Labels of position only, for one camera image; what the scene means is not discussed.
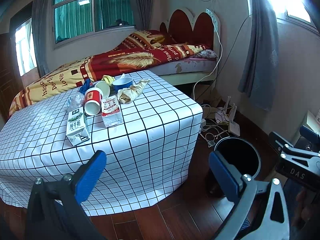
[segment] white grid tablecloth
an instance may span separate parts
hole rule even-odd
[[[83,208],[105,215],[151,206],[188,176],[202,108],[150,71],[129,74],[150,79],[133,103],[121,105],[124,123],[105,128],[101,114],[88,117],[91,140],[73,147],[66,138],[66,101],[73,89],[17,111],[0,132],[0,196],[27,207],[34,180],[60,180],[87,163],[95,151],[107,166]]]

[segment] black trash can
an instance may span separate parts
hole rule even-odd
[[[214,150],[218,150],[226,161],[234,165],[241,174],[250,174],[253,179],[259,174],[261,168],[259,153],[246,140],[226,137],[216,144]],[[211,170],[209,170],[206,177],[206,188],[210,195],[215,197],[224,196]]]

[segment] quilt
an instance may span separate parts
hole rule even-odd
[[[64,64],[22,90],[11,103],[9,117],[16,111],[59,93],[80,87],[104,75],[117,76],[192,56],[205,45],[168,45],[175,41],[159,31],[137,31],[115,49]]]

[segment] red headboard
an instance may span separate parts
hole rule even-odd
[[[185,9],[176,10],[171,16],[168,29],[166,24],[162,23],[160,31],[169,33],[177,43],[206,44],[211,49],[214,49],[213,21],[211,16],[205,12],[194,18]]]

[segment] wooden door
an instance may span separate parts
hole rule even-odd
[[[0,113],[7,122],[11,102],[23,87],[20,74],[17,73],[12,58],[9,33],[0,34],[0,77]]]

